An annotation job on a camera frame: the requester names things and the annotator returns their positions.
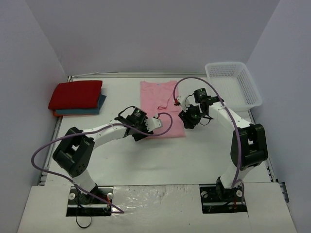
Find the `pink t shirt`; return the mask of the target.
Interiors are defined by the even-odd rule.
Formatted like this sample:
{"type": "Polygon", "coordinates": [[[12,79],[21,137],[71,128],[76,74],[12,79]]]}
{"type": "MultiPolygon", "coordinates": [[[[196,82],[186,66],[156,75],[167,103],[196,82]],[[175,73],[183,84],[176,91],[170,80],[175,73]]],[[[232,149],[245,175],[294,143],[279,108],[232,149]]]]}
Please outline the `pink t shirt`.
{"type": "Polygon", "coordinates": [[[186,136],[183,122],[178,116],[181,112],[181,107],[174,105],[173,91],[176,83],[177,81],[166,83],[140,82],[140,108],[147,113],[147,116],[154,117],[156,114],[162,112],[170,114],[170,116],[160,116],[163,127],[155,130],[154,133],[160,134],[169,127],[170,129],[158,138],[179,138],[186,136]]]}

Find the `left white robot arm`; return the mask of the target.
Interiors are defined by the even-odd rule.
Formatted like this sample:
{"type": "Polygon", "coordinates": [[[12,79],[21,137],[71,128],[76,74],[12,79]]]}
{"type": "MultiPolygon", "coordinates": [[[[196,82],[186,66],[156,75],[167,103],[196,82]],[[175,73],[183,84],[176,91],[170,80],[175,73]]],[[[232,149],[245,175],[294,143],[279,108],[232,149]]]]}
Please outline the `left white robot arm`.
{"type": "Polygon", "coordinates": [[[135,108],[131,115],[126,118],[117,116],[108,124],[88,130],[70,128],[66,135],[75,133],[89,133],[60,141],[52,158],[65,170],[70,178],[82,188],[80,197],[87,203],[94,202],[98,197],[98,186],[91,178],[87,166],[91,154],[97,147],[116,139],[122,139],[131,135],[135,141],[153,134],[153,130],[161,126],[156,118],[148,118],[147,114],[135,108]]]}

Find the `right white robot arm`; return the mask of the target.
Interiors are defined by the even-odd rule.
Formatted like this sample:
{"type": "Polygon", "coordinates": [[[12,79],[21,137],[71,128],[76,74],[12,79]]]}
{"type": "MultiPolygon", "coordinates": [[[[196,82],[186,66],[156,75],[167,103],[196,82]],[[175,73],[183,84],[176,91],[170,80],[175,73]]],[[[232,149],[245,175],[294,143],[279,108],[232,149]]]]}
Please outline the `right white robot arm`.
{"type": "Polygon", "coordinates": [[[231,165],[216,181],[216,196],[227,200],[233,189],[242,184],[246,174],[268,158],[265,130],[261,124],[243,119],[218,96],[209,96],[204,88],[192,94],[195,104],[187,97],[177,97],[174,104],[182,108],[179,117],[186,129],[194,129],[201,119],[215,120],[232,134],[230,149],[231,165]]]}

